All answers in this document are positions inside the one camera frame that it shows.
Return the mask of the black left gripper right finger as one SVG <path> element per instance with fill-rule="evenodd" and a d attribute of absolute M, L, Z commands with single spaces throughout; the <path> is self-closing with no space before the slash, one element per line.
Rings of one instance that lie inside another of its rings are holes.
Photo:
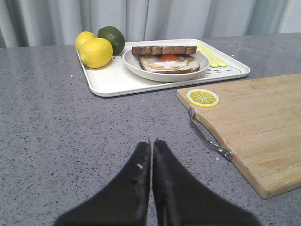
<path fill-rule="evenodd" d="M 212 192 L 177 160 L 166 142 L 153 149 L 152 190 L 160 226 L 259 226 L 248 212 Z"/>

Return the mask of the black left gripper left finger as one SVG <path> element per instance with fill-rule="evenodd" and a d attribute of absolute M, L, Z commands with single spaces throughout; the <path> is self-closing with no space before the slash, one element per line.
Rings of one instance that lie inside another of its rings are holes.
<path fill-rule="evenodd" d="M 151 145 L 140 142 L 118 175 L 95 196 L 64 213 L 56 226 L 144 226 L 151 178 Z"/>

